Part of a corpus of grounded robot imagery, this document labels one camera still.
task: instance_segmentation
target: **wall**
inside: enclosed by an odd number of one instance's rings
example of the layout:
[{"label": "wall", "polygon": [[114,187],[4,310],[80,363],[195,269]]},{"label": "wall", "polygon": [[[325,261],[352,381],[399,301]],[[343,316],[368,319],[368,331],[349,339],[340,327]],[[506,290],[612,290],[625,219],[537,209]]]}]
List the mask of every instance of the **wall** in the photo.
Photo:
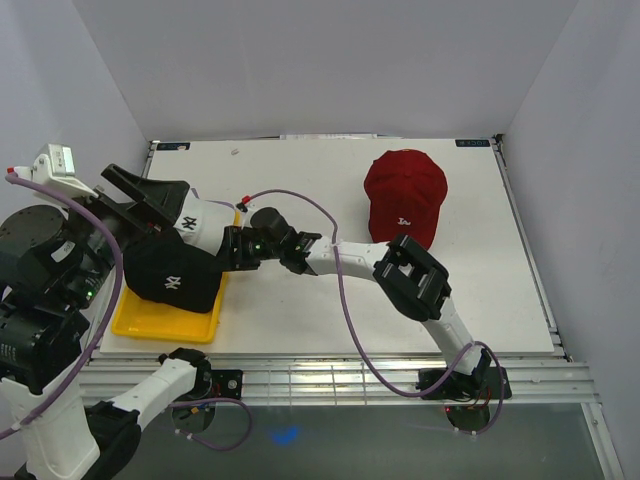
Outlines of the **wall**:
[{"label": "wall", "polygon": [[640,4],[580,0],[506,136],[560,333],[640,478]]},{"label": "wall", "polygon": [[[70,0],[0,2],[0,64],[3,169],[30,165],[44,143],[60,142],[91,186],[110,162],[142,170],[146,141]],[[0,219],[33,201],[0,182]],[[0,429],[12,423],[2,402]],[[19,435],[2,442],[0,475],[23,462]]]},{"label": "wall", "polygon": [[504,132],[576,0],[74,0],[150,139]]}]

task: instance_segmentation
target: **metal frame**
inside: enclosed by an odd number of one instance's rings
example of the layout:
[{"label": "metal frame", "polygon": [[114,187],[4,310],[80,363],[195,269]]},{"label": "metal frame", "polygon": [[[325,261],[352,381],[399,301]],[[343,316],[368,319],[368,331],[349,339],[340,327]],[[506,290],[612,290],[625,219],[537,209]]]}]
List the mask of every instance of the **metal frame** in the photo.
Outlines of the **metal frame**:
[{"label": "metal frame", "polygon": [[[599,396],[589,368],[586,363],[570,361],[566,355],[515,203],[501,143],[495,138],[490,141],[555,347],[550,355],[501,358],[501,363],[508,370],[513,391],[513,398],[507,403],[581,404],[604,477],[621,479],[622,469],[602,416]],[[158,143],[160,142],[149,143],[149,153],[143,170],[145,177]],[[215,368],[235,368],[245,372],[243,400],[254,406],[365,406],[412,403],[439,406],[443,403],[408,399],[389,392],[358,357],[216,355],[210,357],[210,360]],[[411,358],[402,355],[378,356],[373,360],[389,381],[406,391],[415,391],[418,369],[444,367],[442,358],[437,355]],[[86,404],[91,405],[117,396],[142,381],[157,367],[155,359],[149,354],[103,355],[96,351],[79,377],[85,392],[84,400]]]}]

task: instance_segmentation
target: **black and white robotic arm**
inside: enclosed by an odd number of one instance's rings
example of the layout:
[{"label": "black and white robotic arm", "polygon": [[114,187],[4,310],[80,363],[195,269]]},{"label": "black and white robotic arm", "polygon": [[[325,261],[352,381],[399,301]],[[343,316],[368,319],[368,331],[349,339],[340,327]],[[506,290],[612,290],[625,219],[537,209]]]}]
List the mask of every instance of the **black and white robotic arm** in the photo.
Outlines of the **black and white robotic arm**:
[{"label": "black and white robotic arm", "polygon": [[[173,229],[186,244],[215,256],[220,271],[255,270],[277,259],[295,274],[337,273],[331,239],[297,232],[273,208],[255,212],[250,226],[229,226],[224,207],[198,200],[186,182],[147,180],[110,165],[103,176],[132,199],[116,203],[75,178],[71,151],[61,145],[45,147],[33,167],[11,170],[73,197],[107,226],[124,252]],[[425,327],[447,365],[472,343],[455,310],[447,270],[410,237],[337,247],[343,274],[377,282],[399,312]],[[10,288],[0,302],[0,394],[16,422],[44,402],[77,361],[89,326],[81,310],[113,266],[104,238],[72,210],[65,216],[53,206],[28,207],[0,227],[0,289]],[[161,361],[141,384],[86,411],[77,379],[71,382],[48,410],[20,428],[28,460],[16,478],[112,478],[153,418],[176,398],[201,398],[210,387],[211,365],[201,352],[179,349]],[[428,398],[476,396],[489,364],[487,353],[472,347],[439,390],[444,393]],[[434,371],[420,386],[441,375]]]}]

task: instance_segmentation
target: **cap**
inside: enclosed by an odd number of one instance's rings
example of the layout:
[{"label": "cap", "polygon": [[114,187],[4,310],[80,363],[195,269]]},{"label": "cap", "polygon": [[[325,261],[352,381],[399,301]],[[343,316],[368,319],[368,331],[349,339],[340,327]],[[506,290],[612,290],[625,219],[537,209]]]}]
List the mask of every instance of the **cap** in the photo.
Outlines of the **cap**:
[{"label": "cap", "polygon": [[371,200],[369,232],[374,242],[388,242],[402,233],[424,248],[431,246],[448,186],[444,172],[426,153],[386,152],[373,162],[364,190]]}]

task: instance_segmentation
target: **black label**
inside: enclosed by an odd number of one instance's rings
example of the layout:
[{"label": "black label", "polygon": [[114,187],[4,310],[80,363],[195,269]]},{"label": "black label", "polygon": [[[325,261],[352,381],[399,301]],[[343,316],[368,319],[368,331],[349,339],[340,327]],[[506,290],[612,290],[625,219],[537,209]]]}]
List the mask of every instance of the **black label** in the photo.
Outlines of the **black label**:
[{"label": "black label", "polygon": [[189,150],[189,148],[191,147],[191,143],[189,142],[182,142],[182,143],[159,143],[156,146],[156,150],[164,150],[164,151],[169,151],[169,150]]},{"label": "black label", "polygon": [[490,147],[489,140],[478,139],[456,139],[456,147]]}]

